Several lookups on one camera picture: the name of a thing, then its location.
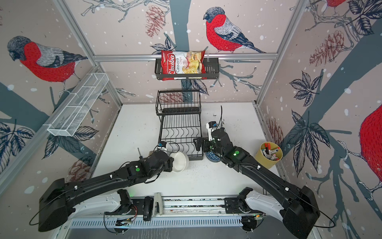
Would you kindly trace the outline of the white ceramic bowl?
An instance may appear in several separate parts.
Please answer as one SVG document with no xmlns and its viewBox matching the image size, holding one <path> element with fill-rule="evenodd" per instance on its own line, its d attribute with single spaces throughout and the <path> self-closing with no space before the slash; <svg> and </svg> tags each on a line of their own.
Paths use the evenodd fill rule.
<svg viewBox="0 0 382 239">
<path fill-rule="evenodd" d="M 189 157 L 182 152 L 174 152 L 170 154 L 170 157 L 174 159 L 172 171 L 180 173 L 185 171 L 189 166 Z"/>
</svg>

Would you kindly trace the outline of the blue patterned bowl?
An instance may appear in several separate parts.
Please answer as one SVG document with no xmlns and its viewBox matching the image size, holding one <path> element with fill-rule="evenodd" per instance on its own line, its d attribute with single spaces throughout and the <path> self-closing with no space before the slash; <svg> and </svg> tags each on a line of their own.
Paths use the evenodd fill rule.
<svg viewBox="0 0 382 239">
<path fill-rule="evenodd" d="M 211 162 L 221 162 L 220 157 L 218 157 L 216 154 L 213 152 L 206 152 L 205 153 L 206 158 L 211 161 Z"/>
</svg>

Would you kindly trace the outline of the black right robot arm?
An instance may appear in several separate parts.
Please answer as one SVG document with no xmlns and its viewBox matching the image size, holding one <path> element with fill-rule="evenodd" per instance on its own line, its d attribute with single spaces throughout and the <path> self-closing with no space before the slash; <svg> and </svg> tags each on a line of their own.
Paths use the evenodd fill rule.
<svg viewBox="0 0 382 239">
<path fill-rule="evenodd" d="M 262 166 L 249 152 L 234 146 L 223 129 L 216 129 L 211 137 L 194 140 L 197 151 L 213 152 L 225 165 L 249 177 L 269 192 L 278 205 L 265 206 L 258 197 L 246 195 L 245 202 L 250 209 L 262 211 L 278 218 L 298 239 L 306 239 L 320 217 L 313 191 L 299 188 Z"/>
</svg>

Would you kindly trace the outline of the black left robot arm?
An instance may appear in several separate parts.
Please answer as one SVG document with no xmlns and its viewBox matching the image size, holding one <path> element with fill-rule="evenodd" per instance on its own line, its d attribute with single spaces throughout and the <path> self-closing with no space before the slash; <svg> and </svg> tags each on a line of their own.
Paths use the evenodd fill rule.
<svg viewBox="0 0 382 239">
<path fill-rule="evenodd" d="M 146 158 L 132 161 L 110 173 L 83 181 L 67 183 L 57 179 L 39 199 L 38 231 L 53 230 L 75 212 L 75 206 L 97 195 L 140 183 L 157 177 L 162 172 L 171 172 L 174 158 L 164 151 L 153 152 Z"/>
</svg>

